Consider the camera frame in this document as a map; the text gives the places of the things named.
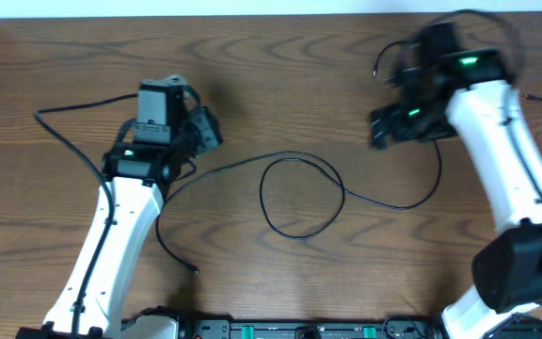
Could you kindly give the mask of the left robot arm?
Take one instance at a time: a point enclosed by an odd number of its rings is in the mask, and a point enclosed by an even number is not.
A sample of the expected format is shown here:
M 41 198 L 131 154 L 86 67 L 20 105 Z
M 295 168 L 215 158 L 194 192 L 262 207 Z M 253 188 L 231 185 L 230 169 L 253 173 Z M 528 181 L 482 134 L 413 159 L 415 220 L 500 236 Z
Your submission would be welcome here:
M 145 238 L 181 168 L 222 142 L 218 123 L 178 74 L 140 83 L 135 118 L 120 128 L 103 164 L 97 208 L 72 274 L 38 329 L 20 338 L 182 338 L 175 315 L 152 310 L 123 321 Z

